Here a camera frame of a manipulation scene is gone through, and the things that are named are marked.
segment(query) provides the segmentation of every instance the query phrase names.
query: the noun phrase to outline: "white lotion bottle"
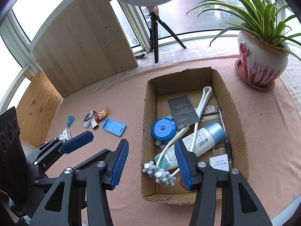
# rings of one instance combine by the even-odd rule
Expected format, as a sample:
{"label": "white lotion bottle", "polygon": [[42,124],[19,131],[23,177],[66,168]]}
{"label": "white lotion bottle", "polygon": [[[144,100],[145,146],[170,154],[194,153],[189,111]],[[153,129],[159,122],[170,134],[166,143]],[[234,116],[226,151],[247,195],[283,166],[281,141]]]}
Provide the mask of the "white lotion bottle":
{"label": "white lotion bottle", "polygon": [[[193,152],[197,157],[201,156],[208,150],[212,149],[219,141],[226,137],[224,129],[216,121],[201,128],[197,132],[197,138],[195,141],[195,147]],[[182,139],[186,149],[189,151],[192,145],[193,133]],[[158,161],[160,154],[155,156],[155,162]],[[160,168],[164,168],[165,171],[178,167],[178,162],[175,155],[175,145],[168,148],[165,155],[162,157]]]}

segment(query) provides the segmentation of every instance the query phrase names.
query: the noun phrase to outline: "instruction card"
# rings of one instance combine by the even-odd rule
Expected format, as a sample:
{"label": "instruction card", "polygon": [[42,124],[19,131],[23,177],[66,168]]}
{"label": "instruction card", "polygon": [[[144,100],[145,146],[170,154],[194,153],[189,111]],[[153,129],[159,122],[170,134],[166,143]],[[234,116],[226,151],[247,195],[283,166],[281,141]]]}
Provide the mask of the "instruction card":
{"label": "instruction card", "polygon": [[186,95],[168,100],[168,105],[178,131],[200,120]]}

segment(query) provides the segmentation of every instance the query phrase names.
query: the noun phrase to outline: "blue scissors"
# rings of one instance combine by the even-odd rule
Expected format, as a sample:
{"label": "blue scissors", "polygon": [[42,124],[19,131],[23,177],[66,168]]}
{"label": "blue scissors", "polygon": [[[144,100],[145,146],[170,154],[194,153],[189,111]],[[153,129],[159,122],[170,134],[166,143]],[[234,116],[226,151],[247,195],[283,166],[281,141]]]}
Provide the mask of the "blue scissors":
{"label": "blue scissors", "polygon": [[68,116],[68,121],[67,121],[67,127],[70,127],[71,124],[73,123],[73,121],[74,121],[74,117],[69,115]]}

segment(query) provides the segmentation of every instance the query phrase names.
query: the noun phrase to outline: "pink tablecloth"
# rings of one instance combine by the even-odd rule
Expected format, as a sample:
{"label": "pink tablecloth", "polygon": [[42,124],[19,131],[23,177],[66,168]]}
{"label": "pink tablecloth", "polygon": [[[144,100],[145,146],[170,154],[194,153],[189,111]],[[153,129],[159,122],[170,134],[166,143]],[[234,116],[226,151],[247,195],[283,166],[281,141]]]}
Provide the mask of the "pink tablecloth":
{"label": "pink tablecloth", "polygon": [[[57,137],[66,127],[68,115],[75,118],[70,127],[74,137],[86,129],[83,118],[90,110],[100,111],[105,105],[110,118],[126,123],[123,138],[130,143],[130,152],[119,186],[108,191],[114,225],[155,225],[165,220],[167,226],[188,225],[193,205],[167,205],[143,200],[140,191],[141,138],[146,82],[153,77],[187,68],[211,66],[223,78],[235,103],[246,137],[249,183],[267,210],[275,217],[301,194],[301,120],[296,106],[281,79],[269,92],[247,85],[236,73],[237,55],[214,60],[180,62],[116,80],[106,86],[83,91],[59,105],[48,132],[47,140]],[[93,131],[94,141],[64,155],[48,170],[58,176],[66,167],[73,167],[100,150],[114,150],[120,138],[99,128]],[[217,202],[217,215],[221,203]],[[86,210],[83,222],[88,223]]]}

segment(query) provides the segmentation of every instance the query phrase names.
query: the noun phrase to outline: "black pen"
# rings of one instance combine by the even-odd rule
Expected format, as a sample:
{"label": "black pen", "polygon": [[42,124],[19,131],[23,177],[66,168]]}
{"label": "black pen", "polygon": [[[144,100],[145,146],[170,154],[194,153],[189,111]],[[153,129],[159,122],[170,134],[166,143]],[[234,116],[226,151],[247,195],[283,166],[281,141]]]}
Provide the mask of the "black pen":
{"label": "black pen", "polygon": [[226,137],[225,137],[225,140],[226,140],[225,149],[226,149],[226,152],[228,154],[229,169],[231,169],[233,167],[231,144],[229,142],[229,137],[228,137],[228,133],[227,133],[226,124],[225,124],[224,116],[223,116],[223,113],[222,113],[222,109],[221,108],[217,108],[217,111],[219,112],[219,119],[220,119],[220,121],[222,123],[222,127],[223,127],[223,129],[224,129],[224,131],[226,133]]}

